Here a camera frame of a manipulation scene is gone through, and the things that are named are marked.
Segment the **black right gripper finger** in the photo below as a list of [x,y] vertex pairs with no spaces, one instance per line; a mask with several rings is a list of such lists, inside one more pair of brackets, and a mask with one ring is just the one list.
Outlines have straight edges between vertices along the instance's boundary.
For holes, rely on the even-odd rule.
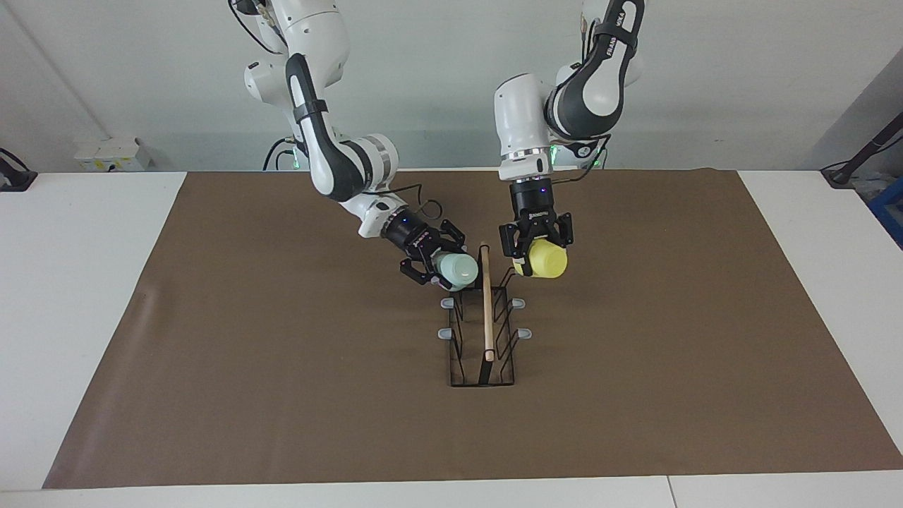
[[425,263],[425,270],[416,269],[416,261],[413,258],[404,258],[400,262],[400,273],[405,274],[419,285],[427,283],[442,287],[445,291],[452,291],[452,283],[433,266],[432,261]]
[[466,252],[466,236],[449,219],[442,219],[437,227],[430,225],[429,242],[435,246],[435,250],[444,252]]

